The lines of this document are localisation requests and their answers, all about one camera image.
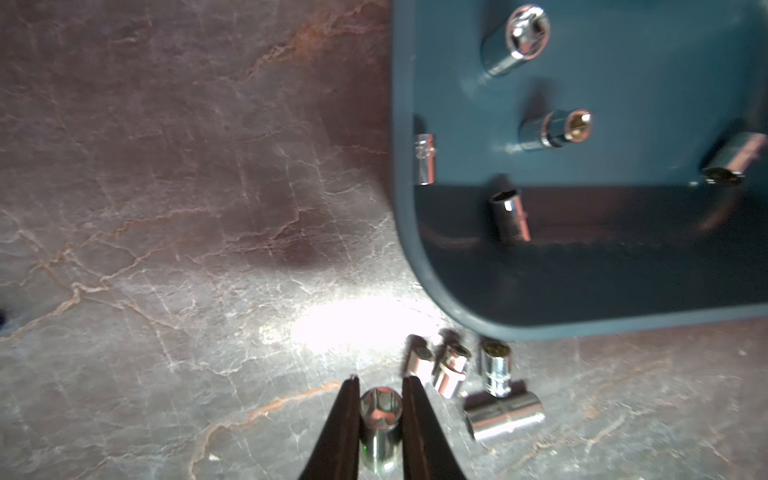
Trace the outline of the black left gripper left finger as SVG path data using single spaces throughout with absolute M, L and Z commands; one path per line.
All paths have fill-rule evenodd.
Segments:
M 360 382 L 345 380 L 299 479 L 355 480 L 359 473 Z

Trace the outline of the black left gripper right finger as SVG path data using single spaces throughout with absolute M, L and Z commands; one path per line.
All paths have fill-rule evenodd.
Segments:
M 440 426 L 421 380 L 402 382 L 402 454 L 406 480 L 466 479 Z

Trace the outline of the large chrome socket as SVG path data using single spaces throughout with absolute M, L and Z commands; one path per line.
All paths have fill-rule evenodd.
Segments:
M 545 50 L 550 33 L 549 17 L 541 6 L 525 4 L 518 7 L 484 38 L 481 60 L 485 71 L 500 77 L 536 59 Z
M 394 469 L 400 458 L 403 400 L 389 387 L 374 387 L 360 399 L 361 459 L 381 474 Z

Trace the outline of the long chrome socket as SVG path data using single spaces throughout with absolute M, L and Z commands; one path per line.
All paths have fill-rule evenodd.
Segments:
M 541 424 L 543 404 L 532 392 L 488 400 L 464 409 L 469 433 L 476 442 L 498 440 L 518 430 Z

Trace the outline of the chrome universal joint socket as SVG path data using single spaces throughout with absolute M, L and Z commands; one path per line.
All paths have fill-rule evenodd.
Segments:
M 436 178 L 436 154 L 434 136 L 418 134 L 415 138 L 416 184 L 430 185 Z

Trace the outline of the small short chrome socket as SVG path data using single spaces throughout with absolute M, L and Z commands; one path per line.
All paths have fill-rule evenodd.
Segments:
M 554 110 L 525 120 L 518 131 L 522 149 L 558 149 L 582 143 L 591 134 L 594 118 L 589 110 Z

